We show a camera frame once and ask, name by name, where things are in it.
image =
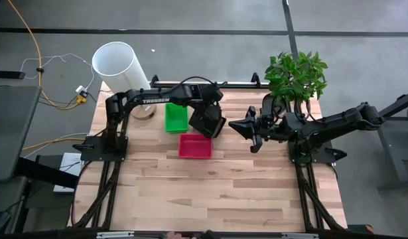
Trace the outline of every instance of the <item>wooden table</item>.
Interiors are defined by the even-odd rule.
[[[102,84],[92,134],[105,127],[105,99],[111,95],[108,91]],[[250,105],[260,108],[268,93],[248,89],[222,92],[220,105],[228,121],[243,118]],[[318,102],[313,100],[311,104],[313,115],[321,117]],[[165,105],[158,104],[152,119],[139,121],[130,117],[128,156],[121,165],[112,230],[305,230],[297,176],[288,160],[286,143],[264,142],[261,150],[252,154],[251,141],[226,122],[214,140],[212,159],[179,159],[179,135],[165,132],[164,116]],[[84,171],[76,191],[75,222],[96,197],[102,165],[93,162]],[[338,223],[346,226],[334,171],[327,165],[314,164],[314,174],[321,201]],[[308,206],[315,225],[312,203]]]

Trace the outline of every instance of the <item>concrete floor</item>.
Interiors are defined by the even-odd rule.
[[[206,29],[285,31],[281,0],[17,0],[13,3],[31,27],[87,29]],[[289,0],[296,31],[408,31],[408,0]],[[22,27],[6,1],[0,4],[0,27]],[[43,56],[74,53],[91,61],[104,43],[129,43],[150,78],[182,80],[201,75],[215,80],[249,81],[261,76],[268,56],[290,51],[288,36],[226,35],[50,35],[36,34]],[[328,87],[320,100],[324,115],[336,114],[368,101],[379,110],[408,93],[408,38],[297,37],[298,50],[319,51],[329,65]],[[30,36],[0,33],[0,70],[19,70],[35,58]],[[90,80],[90,68],[75,58],[49,64],[43,88],[54,100],[67,102]],[[35,62],[26,64],[32,76]],[[37,80],[0,80],[30,85]],[[90,92],[97,96],[100,79]],[[25,145],[61,135],[87,132],[95,104],[67,112],[39,104]],[[41,151],[43,155],[75,152],[70,142]],[[377,233],[408,236],[408,191],[380,195],[377,186],[396,180],[376,132],[354,132],[333,141],[348,152],[337,164],[338,183],[348,224],[371,224]],[[27,228],[57,227],[46,222],[67,208],[33,212]]]

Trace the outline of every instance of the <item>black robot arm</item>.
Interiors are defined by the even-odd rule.
[[[105,101],[106,129],[101,136],[104,153],[121,150],[122,139],[117,132],[118,125],[131,110],[140,105],[174,103],[190,106],[194,112],[189,124],[207,138],[217,137],[226,119],[218,102],[222,99],[217,84],[178,84],[170,89],[128,90],[116,93]]]
[[[384,122],[376,108],[367,102],[316,121],[306,121],[287,112],[279,125],[274,124],[271,109],[269,114],[264,107],[260,112],[260,117],[255,118],[255,108],[250,106],[245,119],[229,122],[244,138],[253,140],[252,153],[259,151],[262,139],[293,142],[299,153],[312,153],[327,141],[355,130],[376,130]]]

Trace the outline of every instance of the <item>white tube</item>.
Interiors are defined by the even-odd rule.
[[[110,42],[93,55],[93,69],[112,92],[151,89],[135,51],[124,42]]]

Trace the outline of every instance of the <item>green bin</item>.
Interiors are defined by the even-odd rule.
[[[165,104],[165,131],[184,133],[188,131],[188,108],[175,104]]]

